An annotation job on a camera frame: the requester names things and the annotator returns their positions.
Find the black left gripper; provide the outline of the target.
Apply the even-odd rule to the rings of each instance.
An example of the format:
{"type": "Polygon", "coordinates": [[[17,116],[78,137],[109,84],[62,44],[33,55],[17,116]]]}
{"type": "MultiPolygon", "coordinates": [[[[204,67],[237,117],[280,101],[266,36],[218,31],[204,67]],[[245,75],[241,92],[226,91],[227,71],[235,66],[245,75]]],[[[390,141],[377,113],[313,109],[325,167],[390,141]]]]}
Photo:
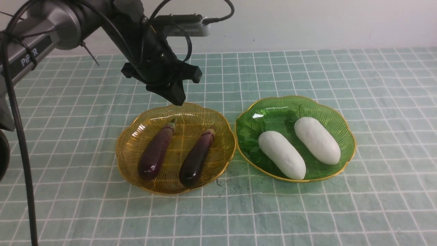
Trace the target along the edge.
{"type": "Polygon", "coordinates": [[[186,100],[183,81],[200,83],[200,67],[176,57],[166,38],[144,20],[140,0],[107,0],[106,4],[109,23],[102,28],[128,60],[128,76],[143,82],[149,92],[182,106],[186,100]]]}

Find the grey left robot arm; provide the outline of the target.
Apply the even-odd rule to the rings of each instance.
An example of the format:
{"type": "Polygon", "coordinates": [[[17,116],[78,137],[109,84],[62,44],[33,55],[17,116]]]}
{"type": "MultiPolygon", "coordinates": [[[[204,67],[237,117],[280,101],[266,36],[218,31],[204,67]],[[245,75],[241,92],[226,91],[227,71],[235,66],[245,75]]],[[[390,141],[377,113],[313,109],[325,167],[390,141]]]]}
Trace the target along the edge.
{"type": "Polygon", "coordinates": [[[35,70],[54,49],[85,47],[85,39],[102,28],[127,59],[121,72],[146,85],[174,105],[186,99],[184,80],[199,83],[201,69],[188,64],[191,37],[205,37],[216,18],[200,14],[159,15],[164,0],[150,17],[140,0],[29,0],[1,32],[1,130],[15,131],[7,87],[35,70]]]}

